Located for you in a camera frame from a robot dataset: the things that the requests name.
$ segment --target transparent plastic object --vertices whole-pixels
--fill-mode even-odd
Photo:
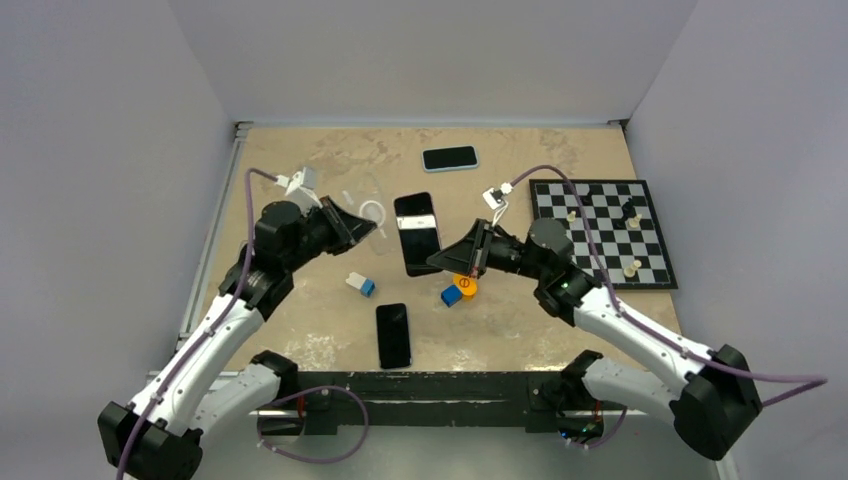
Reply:
[[[377,230],[366,239],[375,254],[386,255],[400,248],[394,209],[371,172],[347,174],[341,188],[334,190],[337,191],[330,192],[330,196],[340,207],[377,223]]]

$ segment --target light blue phone case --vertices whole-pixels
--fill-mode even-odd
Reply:
[[[421,152],[421,166],[424,167],[424,171],[427,173],[439,173],[439,172],[452,172],[454,170],[471,170],[472,168],[477,168],[480,165],[480,157],[477,156],[477,149],[474,148],[474,159],[476,162],[474,165],[466,165],[463,167],[447,167],[447,168],[427,168],[427,165],[424,164],[424,152],[429,152],[432,150],[447,150],[449,148],[458,148],[458,147],[471,147],[474,148],[474,145],[455,145],[453,147],[440,147],[440,148],[430,148]]]

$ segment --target white and blue block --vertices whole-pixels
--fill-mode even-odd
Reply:
[[[364,297],[370,297],[371,294],[374,293],[374,289],[377,288],[377,285],[374,284],[373,280],[365,278],[356,272],[350,272],[345,283],[359,290],[359,293],[361,293]]]

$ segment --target wire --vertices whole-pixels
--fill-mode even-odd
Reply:
[[[306,397],[300,397],[297,399],[297,418],[301,421],[303,420],[303,408],[306,404]]]
[[[247,274],[250,272],[250,262],[253,258],[253,194],[250,189],[250,175],[255,174],[260,177],[266,178],[272,182],[276,182],[277,178],[270,173],[263,172],[257,168],[248,168],[244,173],[244,191],[245,196],[247,197],[247,255],[244,256],[244,265],[241,269],[241,276],[239,277],[238,284],[236,285],[236,290],[233,292],[232,297],[230,298],[229,303],[221,311],[221,315],[215,319],[214,322],[206,329],[202,335],[197,337],[193,343],[186,345],[185,352],[180,355],[177,362],[174,364],[174,367],[168,372],[167,375],[162,379],[159,383],[159,387],[156,389],[156,392],[151,395],[150,400],[147,402],[147,406],[142,411],[141,415],[139,415],[138,420],[136,420],[135,425],[133,425],[132,430],[130,431],[129,436],[127,437],[127,441],[124,444],[124,448],[121,451],[121,458],[118,461],[118,470],[115,475],[117,480],[123,480],[124,473],[127,471],[127,464],[129,463],[130,453],[132,452],[133,445],[135,444],[136,439],[138,438],[139,432],[141,432],[141,428],[144,426],[144,422],[147,420],[147,417],[150,416],[150,413],[156,407],[157,403],[162,399],[162,395],[168,391],[168,387],[174,381],[177,375],[179,375],[180,371],[182,371],[183,367],[189,360],[194,356],[203,342],[206,341],[207,338],[211,337],[215,330],[221,326],[221,324],[226,319],[227,315],[229,315],[230,311],[235,306],[236,302],[239,300],[241,296],[241,292],[244,289],[244,285],[247,281]]]
[[[365,438],[368,437],[368,429],[370,428],[369,427],[369,420],[368,420],[368,409],[365,408],[365,402],[363,402],[361,398],[357,397],[353,392],[351,392],[351,391],[349,391],[345,388],[337,387],[335,385],[325,385],[323,387],[307,388],[306,390],[295,393],[294,395],[289,395],[288,397],[284,397],[284,398],[281,398],[279,400],[274,400],[268,406],[278,407],[278,406],[286,404],[286,403],[288,403],[292,400],[303,398],[306,395],[309,395],[310,393],[316,393],[316,392],[320,392],[322,390],[335,390],[337,392],[344,393],[345,395],[352,398],[356,402],[356,404],[359,405],[359,409],[362,411],[362,420],[363,420],[362,435],[360,435],[359,440],[356,441],[356,444],[354,444],[354,446],[350,450],[348,450],[347,452],[345,452],[341,455],[338,455],[338,456],[335,456],[335,457],[330,457],[330,458],[306,457],[306,456],[303,456],[303,455],[298,455],[296,453],[287,452],[283,449],[275,447],[274,445],[271,445],[270,443],[268,443],[267,440],[265,440],[265,438],[262,437],[262,429],[260,428],[258,421],[256,423],[256,433],[257,433],[257,435],[259,435],[259,444],[257,445],[257,447],[259,447],[259,446],[265,447],[268,450],[270,450],[270,451],[272,451],[272,452],[274,452],[278,455],[282,455],[284,457],[288,457],[288,458],[291,458],[292,460],[297,460],[299,462],[322,464],[322,465],[329,464],[329,463],[341,462],[342,460],[349,458],[351,455],[356,453],[360,448],[362,448],[362,444],[365,443]]]
[[[698,362],[700,362],[700,363],[702,363],[702,364],[704,364],[704,365],[706,365],[710,368],[714,368],[714,369],[719,370],[721,372],[729,373],[731,375],[735,375],[735,376],[741,377],[741,378],[748,378],[748,379],[751,379],[751,380],[759,380],[761,382],[802,383],[803,384],[803,385],[798,386],[796,388],[793,388],[789,391],[786,391],[786,392],[784,392],[780,395],[777,395],[775,397],[772,397],[768,400],[763,401],[763,408],[772,406],[776,403],[780,403],[780,402],[782,402],[782,401],[784,401],[788,398],[794,397],[794,396],[796,396],[800,393],[806,392],[808,390],[812,390],[816,387],[820,387],[820,386],[827,383],[827,381],[828,381],[827,377],[824,377],[824,376],[821,376],[821,375],[770,375],[770,374],[763,374],[763,373],[753,373],[753,372],[749,372],[747,370],[740,370],[738,368],[728,367],[727,365],[723,365],[723,364],[715,362],[715,361],[713,361],[709,358],[702,357],[700,355],[697,355],[695,353],[692,353],[692,352],[684,349],[684,347],[682,347],[681,345],[678,345],[673,340],[666,338],[664,335],[659,334],[658,332],[654,331],[651,327],[645,325],[644,323],[640,322],[635,317],[630,315],[630,313],[628,313],[626,310],[621,308],[621,305],[619,304],[618,296],[616,296],[616,293],[615,293],[615,288],[613,287],[612,281],[610,280],[609,272],[607,271],[607,268],[604,266],[604,264],[601,263],[600,256],[598,255],[598,248],[597,248],[597,245],[595,245],[595,239],[592,236],[592,229],[589,227],[589,220],[588,220],[588,218],[586,216],[586,212],[583,208],[583,202],[580,200],[580,195],[577,194],[577,188],[574,186],[573,183],[571,183],[571,180],[569,180],[568,177],[564,173],[562,173],[562,171],[560,169],[558,169],[557,167],[554,167],[553,165],[537,165],[537,166],[527,170],[526,172],[522,173],[518,177],[516,177],[515,180],[510,182],[510,185],[512,185],[513,188],[514,188],[515,185],[518,182],[520,182],[521,180],[524,180],[530,174],[532,174],[534,172],[538,172],[539,170],[550,170],[550,171],[556,173],[557,175],[559,175],[560,178],[562,178],[562,181],[565,183],[566,187],[568,187],[569,193],[574,195],[574,198],[577,201],[577,209],[580,211],[580,219],[583,221],[583,228],[584,228],[584,230],[586,230],[586,240],[588,241],[588,244],[589,244],[589,251],[592,254],[592,258],[594,258],[595,262],[598,264],[598,267],[599,267],[600,272],[601,272],[601,277],[603,277],[601,279],[601,283],[603,283],[604,286],[607,287],[607,290],[609,291],[609,296],[610,296],[610,303],[615,308],[615,311],[619,315],[621,315],[625,320],[627,320],[631,325],[638,328],[639,330],[646,333],[647,335],[651,336],[652,338],[656,339],[657,341],[659,341],[663,345],[671,348],[672,350],[675,350],[676,352],[678,352],[678,353],[680,353],[684,356],[688,356],[688,357],[690,357],[694,360],[697,360]]]
[[[306,196],[309,197],[310,200],[315,202],[316,205],[318,205],[319,207],[323,206],[323,205],[321,205],[321,199],[318,198],[318,195],[316,195],[315,192],[313,192],[312,190],[310,190],[308,188],[303,188],[303,187],[299,188],[299,190],[301,192],[305,193]]]
[[[493,227],[494,227],[495,225],[497,225],[497,224],[498,224],[498,222],[501,220],[501,217],[503,217],[503,214],[504,214],[504,213],[506,213],[506,209],[507,209],[507,208],[509,208],[509,202],[507,202],[506,200],[504,200],[504,204],[503,204],[503,206],[498,207],[498,209],[497,209],[497,210],[495,210],[495,216],[492,218],[492,226],[493,226]]]
[[[624,417],[626,417],[626,416],[627,416],[627,408],[625,407],[624,410],[621,411],[621,415],[618,416],[618,420],[615,421],[615,424],[612,426],[609,433],[604,435],[603,437],[601,437],[597,442],[592,442],[592,443],[586,444],[585,448],[588,449],[588,450],[592,450],[593,448],[598,448],[601,445],[609,442],[610,439],[613,437],[613,435],[615,435],[616,432],[618,432],[618,429],[621,428],[621,425],[624,423]]]

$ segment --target table surface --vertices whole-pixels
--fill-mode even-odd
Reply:
[[[474,145],[480,166],[473,170],[426,173],[421,152],[428,148]],[[302,165],[318,172],[319,195],[336,197],[373,175],[391,212],[403,195],[430,192],[442,245],[459,240],[476,218],[491,218],[481,193],[512,180],[540,163],[558,166],[571,178],[634,179],[635,172],[619,128],[253,128],[250,130],[218,246],[210,264],[203,310],[238,256],[246,238],[246,210],[241,178],[249,167],[291,175]],[[551,178],[539,173],[533,178]],[[283,198],[270,182],[253,181],[257,212]],[[501,225],[523,238],[532,222],[526,182],[509,196]],[[584,349],[604,352],[625,364],[636,363],[607,342],[568,326],[542,311],[533,298],[535,283],[491,270],[479,281],[470,301],[447,308],[439,293],[451,275],[410,278],[403,265],[396,228],[388,253],[377,255],[363,242],[338,256],[322,255],[295,273],[295,289],[270,320],[239,349],[227,370],[243,368],[265,349],[297,362],[302,370],[379,370],[374,309],[405,303],[409,313],[412,367],[416,371],[553,370],[567,365]],[[377,285],[365,298],[345,284],[350,272]],[[632,307],[679,332],[666,291],[620,292]]]

